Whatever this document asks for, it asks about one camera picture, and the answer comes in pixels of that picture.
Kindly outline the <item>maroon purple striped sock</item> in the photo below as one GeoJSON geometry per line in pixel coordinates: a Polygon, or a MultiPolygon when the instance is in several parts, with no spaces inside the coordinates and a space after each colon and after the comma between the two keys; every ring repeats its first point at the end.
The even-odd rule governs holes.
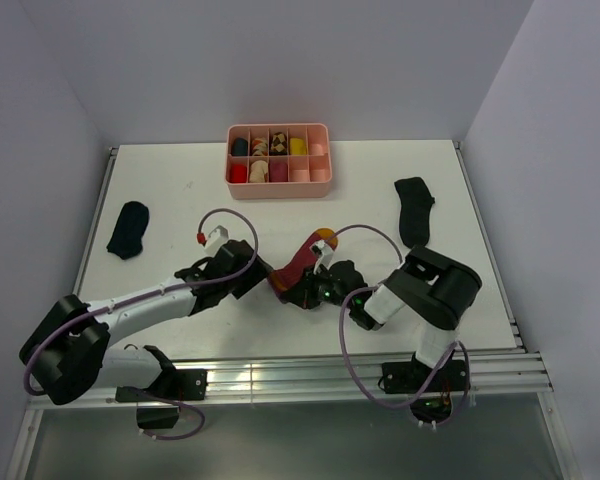
{"type": "Polygon", "coordinates": [[[267,281],[276,297],[283,303],[286,300],[283,296],[293,287],[300,283],[307,268],[313,269],[317,256],[311,250],[312,246],[318,241],[326,241],[333,249],[337,249],[338,240],[333,238],[335,232],[330,228],[319,228],[315,230],[304,243],[299,247],[292,259],[282,268],[273,270],[269,273],[267,281]]]}

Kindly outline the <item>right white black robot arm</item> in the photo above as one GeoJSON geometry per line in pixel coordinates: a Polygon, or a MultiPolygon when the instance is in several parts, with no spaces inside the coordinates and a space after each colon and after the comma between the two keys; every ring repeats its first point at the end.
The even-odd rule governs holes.
{"type": "Polygon", "coordinates": [[[378,330],[390,320],[412,312],[421,322],[416,351],[406,362],[382,365],[384,391],[414,393],[446,387],[459,391],[469,379],[468,362],[454,360],[461,318],[473,304],[482,280],[469,268],[423,246],[411,249],[404,262],[371,290],[351,260],[325,265],[330,246],[312,247],[315,265],[306,267],[283,288],[281,301],[312,310],[323,303],[344,305],[356,325],[378,330]]]}

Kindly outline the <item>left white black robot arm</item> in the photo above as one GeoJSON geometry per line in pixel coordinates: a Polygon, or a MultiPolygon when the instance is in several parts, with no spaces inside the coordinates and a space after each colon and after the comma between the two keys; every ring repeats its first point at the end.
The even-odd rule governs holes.
{"type": "Polygon", "coordinates": [[[30,394],[46,395],[56,405],[93,387],[116,388],[128,401],[143,392],[152,399],[203,398],[159,348],[126,351],[115,344],[159,323],[199,314],[227,296],[239,299],[271,270],[247,241],[229,240],[157,286],[108,300],[61,298],[19,352],[25,382],[40,386],[30,394]]]}

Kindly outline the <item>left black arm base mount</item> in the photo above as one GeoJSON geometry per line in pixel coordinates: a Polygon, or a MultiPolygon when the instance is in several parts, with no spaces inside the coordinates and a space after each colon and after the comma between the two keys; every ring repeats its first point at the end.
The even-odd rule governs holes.
{"type": "Polygon", "coordinates": [[[118,387],[116,403],[136,405],[136,425],[142,435],[153,440],[184,440],[200,433],[206,416],[194,402],[205,399],[208,372],[206,369],[174,369],[162,372],[144,389],[118,387]],[[185,417],[194,416],[198,424],[185,433],[172,433],[172,429],[185,417]]]}

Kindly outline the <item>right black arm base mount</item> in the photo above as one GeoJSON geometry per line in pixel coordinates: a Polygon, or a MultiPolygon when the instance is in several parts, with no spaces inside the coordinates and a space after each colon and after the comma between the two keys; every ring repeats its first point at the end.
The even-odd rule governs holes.
{"type": "MultiPolygon", "coordinates": [[[[431,369],[412,357],[410,361],[385,362],[377,386],[385,394],[415,394],[431,374],[431,369]]],[[[449,358],[435,373],[425,392],[433,397],[420,398],[410,406],[414,417],[425,423],[447,420],[454,411],[452,394],[462,393],[465,400],[470,390],[468,364],[449,358]]]]}

